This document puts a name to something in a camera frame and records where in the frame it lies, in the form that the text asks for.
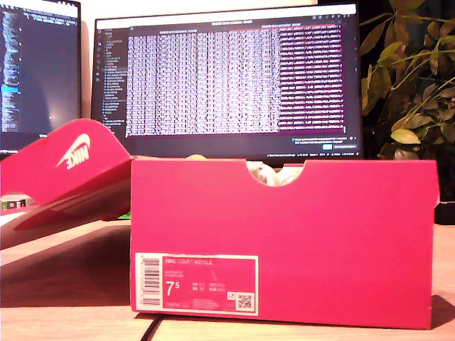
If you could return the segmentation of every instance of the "monitor screen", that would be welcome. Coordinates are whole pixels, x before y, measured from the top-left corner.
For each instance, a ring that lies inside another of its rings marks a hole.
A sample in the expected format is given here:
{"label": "monitor screen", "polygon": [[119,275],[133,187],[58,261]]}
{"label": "monitor screen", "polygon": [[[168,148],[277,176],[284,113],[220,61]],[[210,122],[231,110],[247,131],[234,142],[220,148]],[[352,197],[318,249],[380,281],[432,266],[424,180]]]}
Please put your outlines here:
{"label": "monitor screen", "polygon": [[0,0],[0,156],[80,117],[80,4]]}
{"label": "monitor screen", "polygon": [[92,118],[131,154],[360,158],[355,4],[95,21]]}

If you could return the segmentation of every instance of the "houseplant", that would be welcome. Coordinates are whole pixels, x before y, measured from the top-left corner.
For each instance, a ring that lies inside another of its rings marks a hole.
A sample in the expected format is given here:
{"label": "houseplant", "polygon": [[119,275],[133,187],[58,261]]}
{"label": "houseplant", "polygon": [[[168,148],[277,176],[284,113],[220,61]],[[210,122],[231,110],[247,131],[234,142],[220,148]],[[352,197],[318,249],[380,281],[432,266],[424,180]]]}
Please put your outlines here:
{"label": "houseplant", "polygon": [[[441,200],[453,201],[455,19],[419,16],[415,10],[424,1],[390,0],[391,12],[361,24],[375,23],[361,55],[384,43],[362,79],[363,114],[376,113],[378,158],[437,160]],[[425,37],[410,36],[410,23],[425,25]]]}

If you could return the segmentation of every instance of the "second monitor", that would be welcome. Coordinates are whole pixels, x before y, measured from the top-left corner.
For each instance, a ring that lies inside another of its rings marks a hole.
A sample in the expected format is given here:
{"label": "second monitor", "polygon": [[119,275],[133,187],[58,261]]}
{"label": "second monitor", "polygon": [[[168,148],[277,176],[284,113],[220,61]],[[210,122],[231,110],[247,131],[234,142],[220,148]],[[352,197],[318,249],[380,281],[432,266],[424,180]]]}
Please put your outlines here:
{"label": "second monitor", "polygon": [[92,118],[131,154],[360,158],[355,4],[98,19]]}

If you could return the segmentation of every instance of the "plant stem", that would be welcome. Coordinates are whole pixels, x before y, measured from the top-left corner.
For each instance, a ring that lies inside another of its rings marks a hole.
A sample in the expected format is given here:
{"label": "plant stem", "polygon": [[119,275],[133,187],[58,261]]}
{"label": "plant stem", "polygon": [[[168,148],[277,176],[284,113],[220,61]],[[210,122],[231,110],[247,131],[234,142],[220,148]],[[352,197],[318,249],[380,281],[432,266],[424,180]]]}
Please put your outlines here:
{"label": "plant stem", "polygon": [[434,78],[429,77],[419,77],[420,80],[432,80],[434,82],[443,82],[443,80],[435,80]]}
{"label": "plant stem", "polygon": [[372,23],[373,21],[377,21],[378,19],[381,19],[381,18],[384,17],[384,16],[393,16],[393,13],[388,13],[388,12],[387,12],[387,13],[382,13],[382,14],[380,14],[379,16],[375,16],[375,17],[372,18],[372,19],[369,19],[369,20],[367,20],[367,21],[362,22],[362,23],[360,24],[360,26],[367,25],[367,24],[369,24],[369,23]]}
{"label": "plant stem", "polygon": [[397,64],[397,63],[401,63],[402,61],[405,61],[405,60],[414,59],[417,56],[432,55],[433,53],[455,53],[455,50],[443,50],[443,51],[436,51],[436,52],[433,51],[433,52],[418,53],[416,55],[412,55],[410,57],[406,57],[406,58],[397,60],[396,62],[393,62],[392,64]]}
{"label": "plant stem", "polygon": [[[403,15],[400,14],[400,16],[403,17],[403,18],[416,18],[415,16],[406,16],[406,15],[404,15],[404,14],[403,14]],[[429,18],[429,17],[427,17],[427,16],[417,16],[417,17],[420,18],[420,19],[422,19],[422,20],[440,21],[440,22],[442,22],[442,23],[446,23],[446,22],[450,21],[450,20],[445,20],[445,19],[440,19],[440,18]]]}
{"label": "plant stem", "polygon": [[418,66],[416,66],[416,67],[413,69],[413,71],[411,71],[410,73],[408,73],[408,74],[406,75],[406,77],[403,78],[402,81],[401,81],[400,83],[398,83],[398,85],[395,85],[394,87],[391,87],[391,88],[390,88],[390,91],[396,90],[396,89],[398,89],[399,87],[401,87],[401,85],[405,82],[405,80],[406,80],[410,75],[412,75],[412,73],[413,73],[415,70],[417,70],[419,67],[421,67],[421,66],[422,66],[423,64],[425,64],[426,62],[427,62],[427,61],[425,60],[424,62],[421,62],[420,64],[418,64]]}

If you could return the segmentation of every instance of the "wooden desk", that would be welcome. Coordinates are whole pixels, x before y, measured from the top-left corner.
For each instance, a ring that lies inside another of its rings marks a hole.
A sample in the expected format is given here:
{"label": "wooden desk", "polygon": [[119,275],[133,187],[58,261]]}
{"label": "wooden desk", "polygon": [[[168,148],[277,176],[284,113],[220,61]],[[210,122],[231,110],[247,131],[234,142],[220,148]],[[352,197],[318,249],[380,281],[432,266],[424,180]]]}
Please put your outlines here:
{"label": "wooden desk", "polygon": [[129,221],[94,222],[3,250],[1,339],[139,341],[129,306]]}
{"label": "wooden desk", "polygon": [[[129,222],[94,222],[3,250],[1,339],[140,340],[129,307]],[[433,329],[166,316],[149,340],[455,340],[455,227],[435,226]]]}

